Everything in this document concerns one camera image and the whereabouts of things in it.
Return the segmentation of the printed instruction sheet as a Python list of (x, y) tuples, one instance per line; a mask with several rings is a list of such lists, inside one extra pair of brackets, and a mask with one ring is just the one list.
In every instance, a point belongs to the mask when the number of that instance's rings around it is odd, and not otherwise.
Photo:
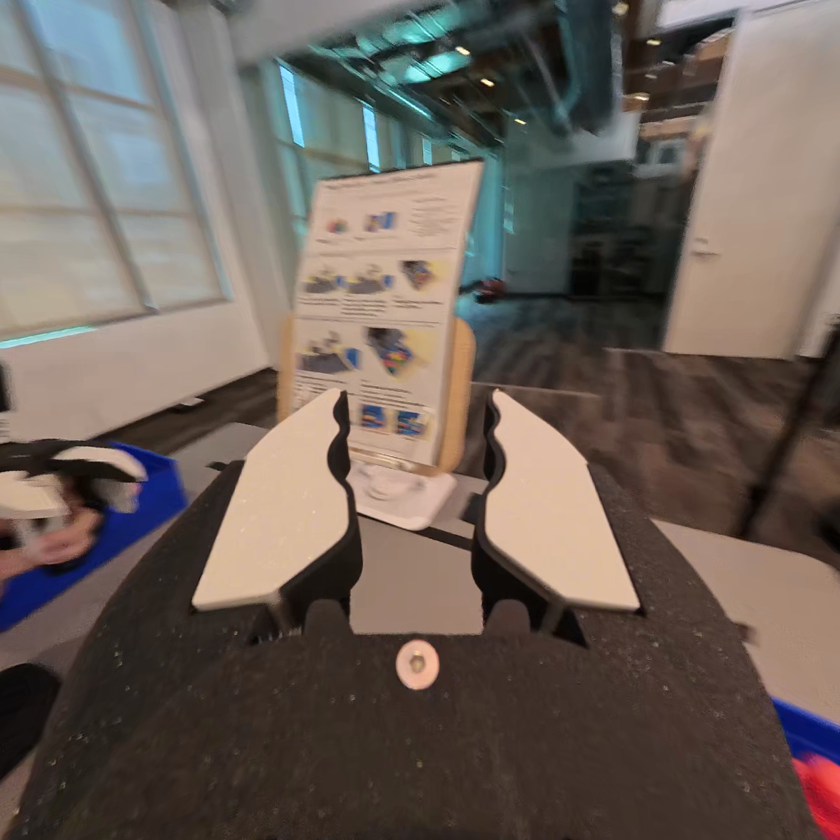
[(346, 392), (352, 448), (435, 466), (481, 159), (316, 184), (295, 284), (289, 408)]

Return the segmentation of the person's left hand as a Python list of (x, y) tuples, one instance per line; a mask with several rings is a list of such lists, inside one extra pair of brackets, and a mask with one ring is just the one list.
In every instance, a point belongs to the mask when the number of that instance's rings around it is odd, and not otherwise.
[(40, 535), (30, 548), (15, 546), (1, 552), (1, 582), (45, 565), (78, 560), (95, 544), (102, 525), (102, 514), (90, 508), (75, 510), (69, 523)]

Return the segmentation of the wooden display board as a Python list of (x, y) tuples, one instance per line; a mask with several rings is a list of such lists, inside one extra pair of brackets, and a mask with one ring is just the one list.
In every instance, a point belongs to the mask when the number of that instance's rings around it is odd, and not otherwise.
[[(292, 333), (294, 321), (290, 313), (284, 314), (279, 321), (279, 363), (276, 386), (278, 423), (283, 422), (293, 413)], [(351, 458), (369, 465), (400, 469), (425, 477), (453, 473), (465, 451), (475, 354), (475, 335), (464, 320), (457, 318), (449, 362), (446, 408), (444, 419), (439, 422), (439, 450), (436, 461), (432, 465), (422, 465), (405, 456), (384, 455), (354, 446), (349, 446)]]

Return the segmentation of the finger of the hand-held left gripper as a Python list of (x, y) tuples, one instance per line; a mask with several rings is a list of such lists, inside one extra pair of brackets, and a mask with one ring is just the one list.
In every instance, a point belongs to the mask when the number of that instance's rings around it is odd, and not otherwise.
[(53, 471), (68, 478), (87, 507), (133, 513), (148, 473), (120, 448), (64, 448), (52, 458)]
[(1, 518), (33, 520), (63, 518), (68, 507), (56, 476), (1, 475)]

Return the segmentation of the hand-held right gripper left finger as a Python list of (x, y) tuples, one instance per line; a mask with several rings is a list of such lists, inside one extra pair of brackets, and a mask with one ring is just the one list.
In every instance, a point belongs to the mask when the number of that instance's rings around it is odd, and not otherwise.
[(363, 570), (351, 468), (349, 398), (332, 388), (289, 415), (245, 457), (192, 607), (264, 606), (302, 624), (319, 600), (346, 613)]

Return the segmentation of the white door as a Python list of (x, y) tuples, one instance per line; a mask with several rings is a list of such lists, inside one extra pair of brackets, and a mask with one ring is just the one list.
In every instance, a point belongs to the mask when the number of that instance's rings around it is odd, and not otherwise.
[(668, 313), (670, 354), (800, 354), (838, 247), (839, 3), (743, 10)]

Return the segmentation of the white framed window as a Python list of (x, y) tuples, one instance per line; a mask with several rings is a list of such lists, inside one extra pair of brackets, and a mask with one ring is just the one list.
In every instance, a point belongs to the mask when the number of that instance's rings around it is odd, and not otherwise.
[(230, 301), (151, 2), (1, 2), (2, 347)]

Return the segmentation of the blue plastic bin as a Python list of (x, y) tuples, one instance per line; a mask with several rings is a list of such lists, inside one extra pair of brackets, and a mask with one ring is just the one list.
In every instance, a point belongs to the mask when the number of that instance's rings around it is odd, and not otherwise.
[(791, 750), (792, 759), (817, 754), (839, 766), (839, 726), (780, 699), (773, 706)]
[(108, 511), (97, 543), (68, 570), (36, 568), (8, 581), (1, 600), (2, 632), (54, 601), (186, 508), (182, 478), (172, 458), (130, 444), (113, 442), (113, 446), (135, 457), (146, 470), (148, 478), (140, 490), (136, 511)]

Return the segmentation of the black tripod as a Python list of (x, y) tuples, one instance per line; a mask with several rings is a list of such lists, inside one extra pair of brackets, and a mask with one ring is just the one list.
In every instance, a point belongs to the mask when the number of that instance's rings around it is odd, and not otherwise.
[(826, 342), (822, 355), (812, 363), (811, 373), (784, 418), (780, 435), (771, 446), (769, 455), (749, 487), (745, 505), (733, 532), (736, 538), (747, 539), (751, 535), (777, 480), (784, 472), (801, 435), (803, 424), (812, 413), (816, 398), (837, 357), (838, 331), (834, 331)]

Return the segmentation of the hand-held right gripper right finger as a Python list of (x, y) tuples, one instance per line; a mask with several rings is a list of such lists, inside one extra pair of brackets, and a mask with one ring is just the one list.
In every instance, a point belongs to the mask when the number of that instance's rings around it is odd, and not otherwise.
[(575, 608), (642, 608), (590, 466), (561, 432), (493, 391), (483, 426), (485, 489), (476, 504), (471, 573), (489, 618), (524, 605), (532, 629), (560, 629)]

